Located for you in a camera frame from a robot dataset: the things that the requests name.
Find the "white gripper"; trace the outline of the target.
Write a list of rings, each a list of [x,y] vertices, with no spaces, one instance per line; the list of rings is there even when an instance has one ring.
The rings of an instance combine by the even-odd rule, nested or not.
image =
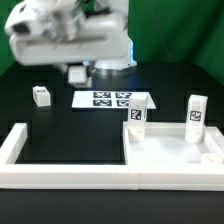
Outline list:
[[[23,65],[119,60],[128,55],[128,10],[127,1],[96,1],[92,13],[80,1],[22,1],[5,33]],[[84,65],[90,78],[94,63]]]

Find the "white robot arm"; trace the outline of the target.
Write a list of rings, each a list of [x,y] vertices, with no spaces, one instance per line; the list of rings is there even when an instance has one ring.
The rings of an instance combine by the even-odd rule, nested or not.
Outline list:
[[[22,65],[91,62],[117,72],[137,65],[128,14],[129,0],[23,0],[4,30]]]

